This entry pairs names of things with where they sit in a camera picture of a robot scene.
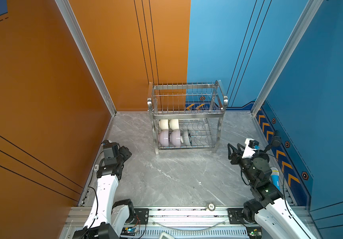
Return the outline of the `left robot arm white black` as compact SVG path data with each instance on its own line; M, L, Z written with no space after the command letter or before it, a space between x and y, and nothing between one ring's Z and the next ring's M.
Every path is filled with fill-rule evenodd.
M127 221L136 216L130 199L114 201L122 178L124 163L132 153L125 146L105 140L104 158L96 172L97 188L92 188L95 199L83 228L73 234L74 239L119 239Z

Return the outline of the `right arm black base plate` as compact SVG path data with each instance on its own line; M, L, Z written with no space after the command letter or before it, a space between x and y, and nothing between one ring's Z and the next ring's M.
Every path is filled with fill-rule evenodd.
M231 225L248 224L244 218L243 208L228 208L227 213Z

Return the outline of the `cream white bowl top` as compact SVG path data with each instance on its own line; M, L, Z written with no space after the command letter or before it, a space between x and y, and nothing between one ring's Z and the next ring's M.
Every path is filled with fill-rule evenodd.
M160 130L169 130L169 120L168 119L160 119L159 122Z

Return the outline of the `green circuit board left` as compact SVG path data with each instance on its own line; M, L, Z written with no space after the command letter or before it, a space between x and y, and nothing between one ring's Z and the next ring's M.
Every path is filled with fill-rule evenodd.
M123 228L120 234L121 238L127 237L127 238L133 238L138 234L139 230L136 227L126 227Z

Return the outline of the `aluminium front rail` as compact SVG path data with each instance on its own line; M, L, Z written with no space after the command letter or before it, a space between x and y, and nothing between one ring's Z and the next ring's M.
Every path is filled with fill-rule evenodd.
M133 238L121 239L159 239L161 233L175 239L249 239L245 226L230 224L228 207L225 206L217 206L214 211L209 211L207 206L147 208L150 210L148 224L124 226L136 227L139 232ZM304 207L291 208L317 239L323 238ZM82 229L90 211L91 207L72 207L59 239L72 239L73 234ZM245 225L260 227L256 224ZM264 229L262 232L262 239L272 239Z

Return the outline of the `dark blue patterned bowl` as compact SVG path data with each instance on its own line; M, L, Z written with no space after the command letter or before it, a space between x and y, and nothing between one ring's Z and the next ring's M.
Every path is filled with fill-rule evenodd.
M191 136L189 130L185 130L181 133L181 143L190 147L192 146Z

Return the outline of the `green circuit board right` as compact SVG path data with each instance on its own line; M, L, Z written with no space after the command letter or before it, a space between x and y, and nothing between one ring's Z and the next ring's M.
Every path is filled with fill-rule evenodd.
M261 227L247 227L247 235L250 239L262 239L263 232Z

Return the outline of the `cream white bowl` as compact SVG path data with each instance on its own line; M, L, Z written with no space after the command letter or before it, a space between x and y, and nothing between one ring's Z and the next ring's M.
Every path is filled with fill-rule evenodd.
M160 119L159 122L160 130L169 130L169 120L168 119Z
M169 127L171 130L178 130L179 129L179 120L178 119L169 120Z

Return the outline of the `blue toy microphone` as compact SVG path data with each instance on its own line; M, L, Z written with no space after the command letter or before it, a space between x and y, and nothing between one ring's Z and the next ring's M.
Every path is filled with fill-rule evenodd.
M280 191L279 170L275 167L271 167L271 170L272 170L272 174L271 174L272 183Z

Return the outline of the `green circuit board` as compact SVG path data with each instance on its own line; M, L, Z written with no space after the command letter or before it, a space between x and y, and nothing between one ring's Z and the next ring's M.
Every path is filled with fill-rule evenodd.
M262 239L263 232L261 227L247 227L247 235L250 239Z
M127 238L133 238L138 234L139 230L136 227L126 227L123 228L120 234L121 238L127 237Z

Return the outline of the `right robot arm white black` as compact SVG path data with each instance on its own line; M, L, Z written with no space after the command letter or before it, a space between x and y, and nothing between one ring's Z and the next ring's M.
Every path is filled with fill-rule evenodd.
M305 226L288 205L280 189L273 184L273 170L267 152L281 145L281 141L270 143L264 150L259 142L248 138L245 145L230 143L228 159L239 165L243 182L250 186L254 199L244 203L243 219L262 227L273 239L314 239L315 235Z

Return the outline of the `small round silver knob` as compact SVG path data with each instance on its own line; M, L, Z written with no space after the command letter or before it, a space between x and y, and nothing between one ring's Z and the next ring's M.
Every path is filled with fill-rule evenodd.
M215 205L213 204L213 203L209 203L208 205L207 205L207 209L209 210L209 211L214 211L215 210Z

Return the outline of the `lilac bowl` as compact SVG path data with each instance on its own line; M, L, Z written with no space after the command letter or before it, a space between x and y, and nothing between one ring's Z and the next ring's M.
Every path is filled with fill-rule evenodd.
M162 130L158 135L158 141L161 146L169 147L169 130Z
M181 131L179 129L173 130L171 132L170 142L175 147L181 147Z

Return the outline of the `stainless steel dish rack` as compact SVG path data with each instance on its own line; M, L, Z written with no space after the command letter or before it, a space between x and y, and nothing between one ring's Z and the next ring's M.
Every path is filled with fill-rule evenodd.
M229 100L220 80L214 82L168 83L151 82L148 87L147 106L150 115L153 145L156 155L162 150L210 150L219 147L221 129ZM173 130L169 127L169 147L158 141L161 132L159 120L178 119L181 133L189 130L192 146L170 142Z

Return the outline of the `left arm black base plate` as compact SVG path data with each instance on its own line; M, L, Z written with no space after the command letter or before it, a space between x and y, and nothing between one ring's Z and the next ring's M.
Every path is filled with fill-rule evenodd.
M147 225L149 221L149 208L135 208L135 214L129 216L128 220L126 221L127 225Z

